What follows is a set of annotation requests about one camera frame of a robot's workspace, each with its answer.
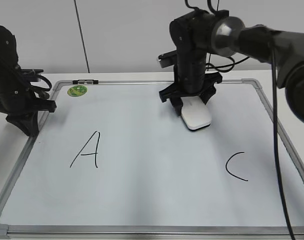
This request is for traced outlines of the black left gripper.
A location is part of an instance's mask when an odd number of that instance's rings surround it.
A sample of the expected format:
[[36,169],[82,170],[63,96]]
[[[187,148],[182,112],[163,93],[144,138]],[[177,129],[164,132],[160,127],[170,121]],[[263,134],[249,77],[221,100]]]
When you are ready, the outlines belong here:
[[36,137],[38,112],[53,113],[57,108],[55,101],[49,100],[52,84],[41,74],[39,82],[28,82],[16,66],[20,66],[16,38],[0,25],[0,113],[25,135]]

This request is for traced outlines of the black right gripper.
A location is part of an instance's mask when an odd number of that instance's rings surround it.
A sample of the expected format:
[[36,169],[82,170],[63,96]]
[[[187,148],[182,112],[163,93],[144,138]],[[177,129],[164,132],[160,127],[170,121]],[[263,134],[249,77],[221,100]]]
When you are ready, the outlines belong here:
[[162,102],[168,99],[178,117],[182,115],[181,97],[199,96],[207,105],[216,94],[213,82],[206,80],[206,56],[214,53],[211,45],[215,25],[229,16],[228,10],[215,14],[197,9],[169,24],[170,37],[176,47],[177,64],[173,65],[174,83],[159,92]]

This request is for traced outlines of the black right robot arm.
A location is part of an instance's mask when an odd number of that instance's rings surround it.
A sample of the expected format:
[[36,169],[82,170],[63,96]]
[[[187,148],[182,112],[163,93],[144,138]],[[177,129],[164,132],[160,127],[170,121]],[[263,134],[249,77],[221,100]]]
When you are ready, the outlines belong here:
[[227,10],[211,14],[197,9],[169,25],[174,51],[158,57],[160,66],[173,66],[174,82],[159,92],[162,102],[171,101],[181,113],[183,97],[198,96],[206,103],[222,82],[219,72],[206,73],[206,55],[229,58],[239,53],[276,68],[276,86],[285,90],[287,104],[304,123],[304,33],[246,27]]

